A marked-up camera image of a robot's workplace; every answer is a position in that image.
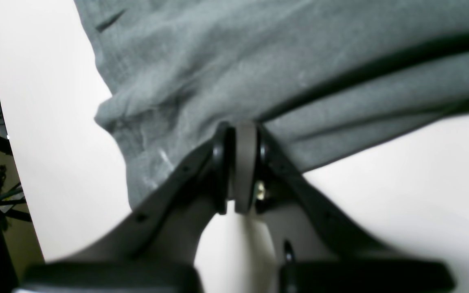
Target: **black plastic bracket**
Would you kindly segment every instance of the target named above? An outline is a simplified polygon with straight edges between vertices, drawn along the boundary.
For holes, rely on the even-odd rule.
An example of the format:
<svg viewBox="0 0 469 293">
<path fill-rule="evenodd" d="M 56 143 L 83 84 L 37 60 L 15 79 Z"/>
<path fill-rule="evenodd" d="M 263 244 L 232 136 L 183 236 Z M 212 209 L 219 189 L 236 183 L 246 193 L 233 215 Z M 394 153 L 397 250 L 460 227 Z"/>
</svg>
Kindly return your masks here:
<svg viewBox="0 0 469 293">
<path fill-rule="evenodd" d="M 454 288 L 443 263 L 384 245 L 309 185 L 261 125 L 227 123 L 110 233 L 63 261 L 32 269 L 22 287 L 200 292 L 193 269 L 198 241 L 210 219 L 225 214 L 231 185 L 236 212 L 254 208 L 268 225 L 281 265 L 280 292 Z"/>
</svg>

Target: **white round surface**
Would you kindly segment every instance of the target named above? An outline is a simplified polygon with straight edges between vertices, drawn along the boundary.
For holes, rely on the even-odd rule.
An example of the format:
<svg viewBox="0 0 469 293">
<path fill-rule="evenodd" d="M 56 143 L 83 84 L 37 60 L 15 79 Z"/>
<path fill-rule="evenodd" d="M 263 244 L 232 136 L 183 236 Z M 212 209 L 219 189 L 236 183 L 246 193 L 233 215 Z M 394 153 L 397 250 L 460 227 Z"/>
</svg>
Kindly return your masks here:
<svg viewBox="0 0 469 293">
<path fill-rule="evenodd" d="M 109 97 L 71 1 L 0 0 L 0 100 L 47 261 L 96 241 L 130 212 L 121 153 L 93 121 Z M 305 177 L 383 241 L 444 259 L 456 292 L 469 293 L 469 116 Z M 232 206 L 214 217 L 195 260 L 206 292 L 257 292 L 274 267 L 270 246 L 265 228 Z"/>
</svg>

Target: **gray fabric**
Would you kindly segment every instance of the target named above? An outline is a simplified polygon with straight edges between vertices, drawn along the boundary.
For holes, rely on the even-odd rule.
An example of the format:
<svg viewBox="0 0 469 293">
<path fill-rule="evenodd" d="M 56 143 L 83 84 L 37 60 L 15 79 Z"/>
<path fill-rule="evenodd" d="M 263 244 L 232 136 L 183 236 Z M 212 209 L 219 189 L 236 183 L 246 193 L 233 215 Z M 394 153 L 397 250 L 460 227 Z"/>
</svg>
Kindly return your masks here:
<svg viewBox="0 0 469 293">
<path fill-rule="evenodd" d="M 131 206 L 223 120 L 263 120 L 306 171 L 469 99 L 469 50 L 374 74 L 384 57 L 468 36 L 469 0 L 75 2 L 113 95 L 96 121 L 121 148 Z M 360 68 L 370 78 L 352 82 Z M 270 115 L 317 87 L 319 99 Z"/>
</svg>

